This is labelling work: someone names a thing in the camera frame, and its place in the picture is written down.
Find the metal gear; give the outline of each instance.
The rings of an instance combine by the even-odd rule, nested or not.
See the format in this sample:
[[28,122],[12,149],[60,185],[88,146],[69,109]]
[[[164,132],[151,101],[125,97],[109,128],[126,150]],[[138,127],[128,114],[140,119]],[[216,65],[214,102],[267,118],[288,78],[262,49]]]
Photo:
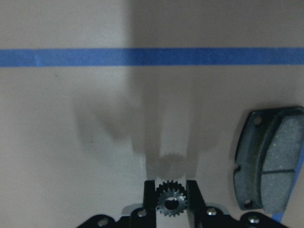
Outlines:
[[187,207],[185,188],[177,181],[167,181],[156,189],[157,209],[161,214],[169,217],[180,215]]

